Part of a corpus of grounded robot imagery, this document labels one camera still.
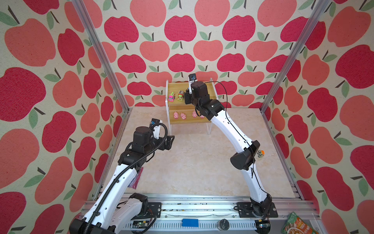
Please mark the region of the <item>pink toy car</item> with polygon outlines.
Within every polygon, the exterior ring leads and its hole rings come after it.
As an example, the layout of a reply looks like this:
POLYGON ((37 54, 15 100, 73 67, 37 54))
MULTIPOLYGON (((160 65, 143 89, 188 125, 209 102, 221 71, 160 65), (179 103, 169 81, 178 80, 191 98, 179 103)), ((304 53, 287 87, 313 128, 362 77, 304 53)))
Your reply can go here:
POLYGON ((169 102, 174 102, 175 100, 175 92, 170 92, 169 96, 168 96, 168 101, 169 102))

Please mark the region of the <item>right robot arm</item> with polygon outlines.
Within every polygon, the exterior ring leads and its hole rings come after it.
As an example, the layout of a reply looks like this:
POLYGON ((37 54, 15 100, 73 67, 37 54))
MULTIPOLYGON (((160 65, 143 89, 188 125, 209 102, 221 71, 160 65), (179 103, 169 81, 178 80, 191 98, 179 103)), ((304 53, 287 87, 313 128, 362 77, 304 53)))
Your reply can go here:
POLYGON ((257 140, 247 137, 217 99, 211 99, 204 82, 189 82, 185 93, 185 104, 193 104, 199 115, 217 126, 234 146, 236 153, 230 158, 231 164, 243 174, 250 191, 253 214, 264 217, 269 213, 272 197, 263 188, 257 172, 255 156, 260 148, 257 140))

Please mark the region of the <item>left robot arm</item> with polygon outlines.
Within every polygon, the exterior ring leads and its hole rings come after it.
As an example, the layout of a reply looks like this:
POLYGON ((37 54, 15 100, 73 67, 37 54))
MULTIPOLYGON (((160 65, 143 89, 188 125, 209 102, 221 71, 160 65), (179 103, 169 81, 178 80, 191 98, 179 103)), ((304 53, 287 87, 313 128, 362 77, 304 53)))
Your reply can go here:
POLYGON ((118 205, 124 192, 140 172, 148 157, 157 150, 170 150, 174 136, 168 135, 167 126, 152 119, 149 126, 137 127, 133 140, 120 155, 116 170, 106 188, 82 219, 74 219, 71 234, 118 234, 135 217, 148 212, 148 197, 132 194, 121 208, 118 205))

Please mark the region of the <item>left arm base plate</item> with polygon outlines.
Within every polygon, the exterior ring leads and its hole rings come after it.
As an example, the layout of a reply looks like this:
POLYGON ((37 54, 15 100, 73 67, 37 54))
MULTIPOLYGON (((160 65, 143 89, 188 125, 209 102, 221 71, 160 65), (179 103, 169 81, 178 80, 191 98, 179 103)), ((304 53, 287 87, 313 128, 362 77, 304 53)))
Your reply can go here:
POLYGON ((152 216, 156 216, 160 218, 162 210, 162 203, 161 202, 148 202, 147 212, 144 215, 145 218, 151 218, 152 216))

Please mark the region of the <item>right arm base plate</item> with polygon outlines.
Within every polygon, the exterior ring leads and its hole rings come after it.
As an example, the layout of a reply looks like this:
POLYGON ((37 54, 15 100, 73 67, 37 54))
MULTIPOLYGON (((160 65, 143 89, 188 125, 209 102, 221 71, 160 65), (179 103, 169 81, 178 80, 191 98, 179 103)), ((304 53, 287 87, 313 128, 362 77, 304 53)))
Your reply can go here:
POLYGON ((258 204, 256 202, 238 202, 234 206, 240 218, 277 218, 278 211, 274 203, 258 204))

